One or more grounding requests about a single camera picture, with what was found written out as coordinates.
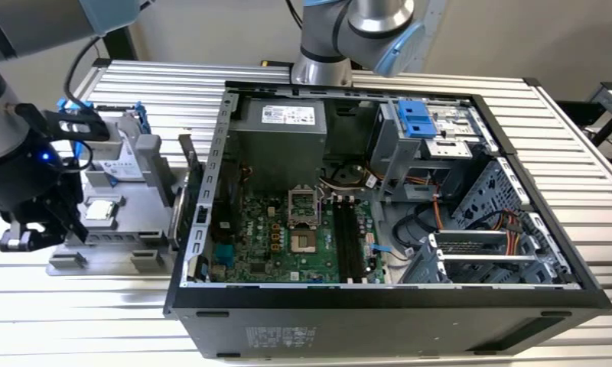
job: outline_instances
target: barcode sticker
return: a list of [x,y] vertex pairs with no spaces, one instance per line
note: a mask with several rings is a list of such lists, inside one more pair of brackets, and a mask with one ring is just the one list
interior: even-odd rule
[[373,174],[369,175],[365,181],[365,186],[369,187],[370,189],[374,188],[376,186],[376,176]]

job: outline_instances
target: white label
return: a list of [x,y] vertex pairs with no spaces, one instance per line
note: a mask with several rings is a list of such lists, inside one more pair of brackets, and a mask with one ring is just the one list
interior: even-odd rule
[[369,177],[366,178],[365,186],[373,189],[374,185],[376,185],[376,176],[370,174]]
[[117,161],[95,161],[102,170],[118,180],[141,179],[142,173],[133,155],[131,146],[126,134],[119,131],[122,138],[122,151],[119,152],[119,159]]
[[250,348],[310,348],[316,327],[246,327],[246,342]]
[[263,124],[314,125],[314,107],[265,106]]

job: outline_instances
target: blue clip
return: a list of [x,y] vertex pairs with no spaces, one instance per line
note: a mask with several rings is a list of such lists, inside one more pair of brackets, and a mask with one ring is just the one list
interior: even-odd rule
[[133,105],[133,110],[138,112],[138,119],[141,120],[141,132],[143,134],[151,134],[149,120],[146,118],[146,109],[141,102],[135,102],[135,105]]
[[374,244],[374,243],[372,243],[372,244],[369,245],[369,248],[370,248],[372,250],[381,251],[381,252],[390,252],[390,251],[392,251],[392,249],[389,248],[389,246],[380,246],[380,245],[377,245],[377,244]]
[[434,138],[437,130],[428,115],[426,105],[420,101],[398,101],[397,109],[398,119],[405,126],[405,136]]
[[[65,98],[61,98],[58,101],[57,101],[57,112],[65,112],[67,109],[73,109],[73,110],[77,110],[79,109],[78,105],[75,103],[71,103],[69,107],[66,107],[65,105],[67,104],[67,100]],[[89,101],[82,101],[85,106],[89,108],[89,109],[93,109],[94,108],[94,104]]]

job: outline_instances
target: black wire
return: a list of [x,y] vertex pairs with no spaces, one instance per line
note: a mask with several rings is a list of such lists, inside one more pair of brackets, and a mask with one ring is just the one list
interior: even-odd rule
[[410,242],[406,242],[401,239],[401,237],[398,237],[398,228],[401,226],[404,226],[410,220],[414,221],[414,223],[418,225],[418,227],[428,233],[432,233],[436,231],[436,228],[433,226],[430,226],[429,224],[426,224],[420,218],[418,218],[418,215],[425,212],[428,209],[430,209],[432,207],[432,203],[421,203],[418,204],[417,206],[414,206],[414,211],[410,215],[405,215],[400,220],[397,220],[397,222],[394,223],[393,227],[392,227],[392,237],[394,238],[394,241],[397,241],[398,245],[404,246],[404,247],[410,247],[413,248],[414,250],[418,249],[420,247],[420,244],[418,243],[410,243]]
[[389,255],[393,256],[394,259],[398,260],[398,261],[408,261],[406,258],[400,258],[400,257],[398,257],[394,253],[392,253],[392,252],[384,252],[384,254],[389,254]]
[[469,230],[469,229],[476,229],[478,228],[481,225],[485,225],[485,220],[488,220],[489,218],[492,218],[494,215],[502,213],[504,216],[513,216],[516,218],[516,215],[512,214],[512,212],[506,211],[506,210],[494,210],[493,212],[485,214],[484,216],[481,216],[477,220],[474,220],[466,227],[465,227],[465,230]]
[[297,24],[298,29],[301,29],[302,20],[298,16],[297,10],[294,10],[294,5],[290,0],[285,0],[285,4],[287,6],[289,14],[293,16],[294,23]]
[[149,0],[146,2],[142,3],[141,5],[141,11],[143,11],[153,3],[154,3],[155,0]]
[[97,47],[97,44],[93,45],[93,48],[94,48],[94,52],[97,53],[97,58],[101,59],[102,53],[99,52],[99,47]]
[[494,215],[501,214],[501,213],[506,213],[506,212],[504,212],[502,210],[494,210],[493,212],[485,214],[465,227],[465,230],[477,228],[478,225],[482,224],[485,220],[488,220]]
[[83,146],[85,150],[89,151],[89,161],[85,162],[85,164],[82,166],[79,166],[78,168],[74,168],[71,170],[65,170],[66,173],[74,173],[74,172],[79,172],[82,170],[85,170],[86,168],[91,167],[93,166],[93,149],[89,147],[87,144],[85,144],[85,141],[81,141],[81,140],[70,140],[70,143],[78,143]]
[[65,96],[67,99],[86,112],[94,113],[89,107],[81,102],[81,100],[74,97],[74,94],[70,92],[70,83],[71,83],[71,77],[74,76],[74,72],[77,70],[77,67],[79,66],[79,61],[83,58],[86,52],[89,52],[90,48],[94,46],[97,41],[99,41],[99,37],[93,37],[90,38],[90,41],[86,43],[83,48],[81,49],[79,53],[77,54],[74,61],[71,61],[70,69],[67,71],[67,75],[65,78],[65,83],[62,84],[62,92],[65,93]]

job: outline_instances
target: black ram slot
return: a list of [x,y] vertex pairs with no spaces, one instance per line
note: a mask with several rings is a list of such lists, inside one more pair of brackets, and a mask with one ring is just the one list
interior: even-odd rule
[[353,203],[333,203],[333,230],[336,236],[337,268],[340,282],[348,278],[360,283],[362,278],[362,253],[358,244],[358,227]]

